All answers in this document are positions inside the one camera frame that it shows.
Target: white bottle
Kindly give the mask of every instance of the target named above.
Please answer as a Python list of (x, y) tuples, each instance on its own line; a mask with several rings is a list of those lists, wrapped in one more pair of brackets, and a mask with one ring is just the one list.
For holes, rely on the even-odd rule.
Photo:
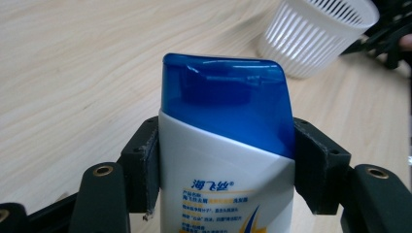
[(294, 134), (268, 60), (167, 54), (159, 111), (161, 232), (289, 232)]

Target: white plastic basket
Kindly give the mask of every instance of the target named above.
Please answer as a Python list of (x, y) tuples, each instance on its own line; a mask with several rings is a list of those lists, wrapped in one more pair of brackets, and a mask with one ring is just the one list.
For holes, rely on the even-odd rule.
[(379, 19), (368, 0), (283, 0), (258, 46), (296, 78), (324, 69)]

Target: bottle label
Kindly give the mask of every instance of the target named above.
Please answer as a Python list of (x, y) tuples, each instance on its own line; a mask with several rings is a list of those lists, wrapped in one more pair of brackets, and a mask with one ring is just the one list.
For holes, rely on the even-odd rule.
[(258, 227), (258, 206), (248, 216), (243, 211), (254, 191), (235, 186), (234, 181), (193, 180), (183, 190), (180, 233), (265, 233), (266, 227)]

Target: blue bottle cap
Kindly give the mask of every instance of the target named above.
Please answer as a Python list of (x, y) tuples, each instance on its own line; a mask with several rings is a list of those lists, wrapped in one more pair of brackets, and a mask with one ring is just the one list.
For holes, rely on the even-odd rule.
[(274, 61), (169, 53), (161, 110), (184, 123), (293, 159), (285, 74)]

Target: light wood grain surface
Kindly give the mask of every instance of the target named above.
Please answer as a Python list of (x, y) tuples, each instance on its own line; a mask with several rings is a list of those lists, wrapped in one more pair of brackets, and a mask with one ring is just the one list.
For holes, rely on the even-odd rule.
[[(76, 192), (91, 165), (116, 161), (157, 115), (166, 53), (256, 57), (277, 1), (0, 2), (0, 203), (33, 213)], [(362, 54), (288, 79), (293, 114), (409, 183), (407, 70)], [(159, 232), (132, 215), (133, 232)], [(296, 194), (292, 232), (341, 232)]]

